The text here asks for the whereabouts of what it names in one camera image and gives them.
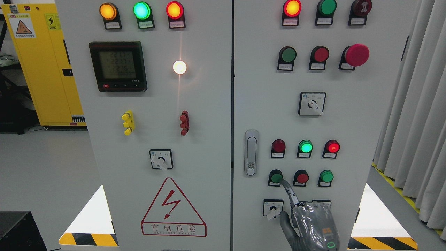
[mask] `yellow indicator light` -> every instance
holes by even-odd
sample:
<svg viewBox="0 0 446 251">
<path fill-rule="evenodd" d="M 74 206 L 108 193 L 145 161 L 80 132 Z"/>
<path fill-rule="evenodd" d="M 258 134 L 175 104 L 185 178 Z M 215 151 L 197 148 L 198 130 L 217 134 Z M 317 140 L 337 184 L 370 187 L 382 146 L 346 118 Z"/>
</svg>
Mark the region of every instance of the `yellow indicator light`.
<svg viewBox="0 0 446 251">
<path fill-rule="evenodd" d="M 180 6 L 180 3 L 174 1 L 170 2 L 167 5 L 167 15 L 172 19 L 178 19 L 183 14 L 182 6 Z"/>
<path fill-rule="evenodd" d="M 117 14 L 116 6 L 112 3 L 103 3 L 99 8 L 99 13 L 101 13 L 103 19 L 113 20 Z"/>
<path fill-rule="evenodd" d="M 173 71 L 177 74 L 183 74 L 187 70 L 187 65 L 185 62 L 178 60 L 173 63 Z"/>
<path fill-rule="evenodd" d="M 301 3 L 297 0 L 287 1 L 285 3 L 285 13 L 289 17 L 297 17 L 301 12 Z"/>
</svg>

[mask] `warning label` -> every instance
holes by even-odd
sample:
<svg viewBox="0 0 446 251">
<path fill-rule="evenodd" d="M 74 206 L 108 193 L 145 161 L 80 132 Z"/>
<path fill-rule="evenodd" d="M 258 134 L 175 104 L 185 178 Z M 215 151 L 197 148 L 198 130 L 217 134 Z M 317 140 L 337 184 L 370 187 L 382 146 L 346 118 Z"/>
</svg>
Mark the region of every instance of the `warning label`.
<svg viewBox="0 0 446 251">
<path fill-rule="evenodd" d="M 36 38 L 29 14 L 8 14 L 8 17 L 11 27 L 14 29 L 15 38 Z"/>
<path fill-rule="evenodd" d="M 59 14 L 57 13 L 47 13 L 45 14 L 46 24 L 49 30 L 61 30 Z"/>
<path fill-rule="evenodd" d="M 166 178 L 141 221 L 144 235 L 206 237 L 206 223 L 172 178 Z"/>
</svg>

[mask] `white indicator light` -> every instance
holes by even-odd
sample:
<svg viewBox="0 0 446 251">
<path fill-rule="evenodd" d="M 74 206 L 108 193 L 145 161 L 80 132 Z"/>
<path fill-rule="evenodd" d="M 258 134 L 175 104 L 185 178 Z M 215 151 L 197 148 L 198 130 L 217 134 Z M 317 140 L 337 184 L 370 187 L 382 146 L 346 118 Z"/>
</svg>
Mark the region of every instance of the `white indicator light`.
<svg viewBox="0 0 446 251">
<path fill-rule="evenodd" d="M 178 60 L 175 63 L 173 63 L 173 71 L 177 74 L 183 74 L 187 70 L 187 65 L 185 62 Z"/>
</svg>

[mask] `white curtain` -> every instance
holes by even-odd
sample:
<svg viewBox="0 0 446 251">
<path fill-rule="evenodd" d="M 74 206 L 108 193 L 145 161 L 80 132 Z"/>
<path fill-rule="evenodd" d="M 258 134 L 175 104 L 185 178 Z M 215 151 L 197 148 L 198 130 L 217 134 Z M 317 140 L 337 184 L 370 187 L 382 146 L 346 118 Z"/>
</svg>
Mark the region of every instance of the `white curtain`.
<svg viewBox="0 0 446 251">
<path fill-rule="evenodd" d="M 374 163 L 446 240 L 446 1 L 418 7 Z"/>
</svg>

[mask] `electrical hazard triangle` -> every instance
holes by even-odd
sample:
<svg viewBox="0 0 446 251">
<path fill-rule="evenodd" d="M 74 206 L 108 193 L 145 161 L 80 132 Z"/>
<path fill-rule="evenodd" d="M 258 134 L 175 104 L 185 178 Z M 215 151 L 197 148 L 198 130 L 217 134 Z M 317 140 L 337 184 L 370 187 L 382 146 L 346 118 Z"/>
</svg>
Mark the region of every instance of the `electrical hazard triangle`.
<svg viewBox="0 0 446 251">
<path fill-rule="evenodd" d="M 22 20 L 19 20 L 16 34 L 32 34 L 32 32 L 28 29 L 28 27 L 26 27 Z"/>
<path fill-rule="evenodd" d="M 141 229 L 144 235 L 206 237 L 207 226 L 175 181 L 164 180 L 150 204 Z"/>
</svg>

